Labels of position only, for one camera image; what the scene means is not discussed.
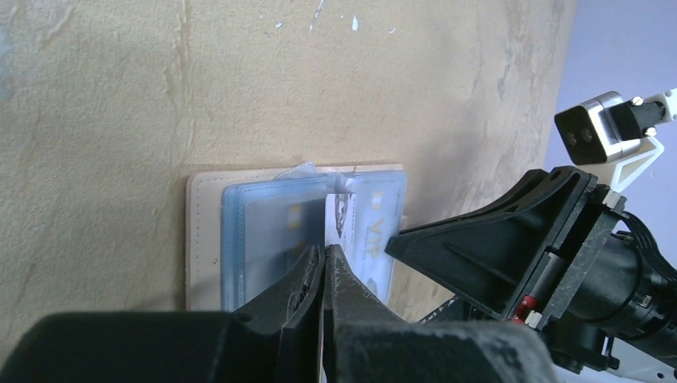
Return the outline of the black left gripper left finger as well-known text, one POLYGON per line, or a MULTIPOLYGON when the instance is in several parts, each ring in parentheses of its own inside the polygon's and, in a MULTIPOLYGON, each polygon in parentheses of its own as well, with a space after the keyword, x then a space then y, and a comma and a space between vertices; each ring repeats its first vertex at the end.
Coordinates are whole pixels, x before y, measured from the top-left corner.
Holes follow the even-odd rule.
POLYGON ((4 382, 317 382, 324 257, 233 312, 71 312, 28 330, 4 382))

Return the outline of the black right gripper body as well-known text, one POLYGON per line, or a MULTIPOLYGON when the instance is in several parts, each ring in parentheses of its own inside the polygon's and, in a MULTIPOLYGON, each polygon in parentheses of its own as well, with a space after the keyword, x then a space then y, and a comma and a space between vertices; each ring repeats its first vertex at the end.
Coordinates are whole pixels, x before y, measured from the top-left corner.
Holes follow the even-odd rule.
POLYGON ((574 373, 675 369, 675 268, 623 197, 575 181, 554 195, 578 199, 581 212, 512 319, 539 314, 553 361, 574 373))

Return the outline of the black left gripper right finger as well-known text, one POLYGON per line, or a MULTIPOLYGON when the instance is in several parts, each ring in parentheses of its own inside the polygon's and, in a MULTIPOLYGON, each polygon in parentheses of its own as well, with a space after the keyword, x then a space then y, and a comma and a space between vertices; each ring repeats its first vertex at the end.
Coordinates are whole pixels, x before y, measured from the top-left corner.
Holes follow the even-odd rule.
POLYGON ((412 323, 326 248, 323 369, 329 382, 556 382, 544 343, 510 322, 412 323))

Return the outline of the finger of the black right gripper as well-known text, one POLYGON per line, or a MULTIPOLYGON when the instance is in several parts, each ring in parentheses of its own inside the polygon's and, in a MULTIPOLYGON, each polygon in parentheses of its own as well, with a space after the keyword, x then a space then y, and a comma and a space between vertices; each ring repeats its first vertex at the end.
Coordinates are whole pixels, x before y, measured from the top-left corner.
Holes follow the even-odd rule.
POLYGON ((508 320, 532 292, 549 254, 561 245, 582 203, 551 195, 521 207, 401 233, 386 252, 473 304, 508 320))
POLYGON ((584 184, 590 182, 593 182, 594 184, 598 183, 597 176, 574 166, 555 167, 550 172, 546 172, 543 169, 531 169, 528 170, 505 194, 482 208, 462 215, 442 219, 437 222, 404 229, 401 230, 401 233, 412 233, 414 231, 420 231, 441 226, 443 224, 455 223, 464 219, 477 218, 498 212, 517 212, 521 207, 527 207, 531 203, 545 200, 549 196, 554 195, 562 189, 568 181, 574 179, 576 179, 574 185, 577 185, 579 182, 583 182, 584 184))

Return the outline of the beige card holder wallet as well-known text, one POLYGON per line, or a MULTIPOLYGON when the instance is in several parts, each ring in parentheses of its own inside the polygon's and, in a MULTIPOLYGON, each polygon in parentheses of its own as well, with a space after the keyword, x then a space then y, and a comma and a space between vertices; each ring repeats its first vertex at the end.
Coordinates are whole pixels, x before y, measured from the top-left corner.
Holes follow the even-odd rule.
MULTIPOLYGON (((246 203, 310 191, 327 191, 329 195, 335 190, 336 177, 341 173, 380 171, 403 169, 399 164, 318 167, 307 162, 294 168, 199 172, 191 176, 186 191, 187 309, 233 312, 248 303, 243 301, 246 203)), ((323 371, 323 300, 326 248, 329 246, 324 243, 309 246, 320 248, 324 257, 317 382, 326 379, 323 371)))

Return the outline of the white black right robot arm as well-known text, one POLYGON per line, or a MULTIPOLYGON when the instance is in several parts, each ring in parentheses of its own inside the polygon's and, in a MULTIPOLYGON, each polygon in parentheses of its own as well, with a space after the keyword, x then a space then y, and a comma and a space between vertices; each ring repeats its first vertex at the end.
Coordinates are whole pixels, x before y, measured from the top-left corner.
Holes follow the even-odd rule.
POLYGON ((625 198, 574 167, 525 173, 479 210, 402 231, 388 255, 447 290, 447 318, 527 326, 556 365, 676 379, 676 271, 625 198))

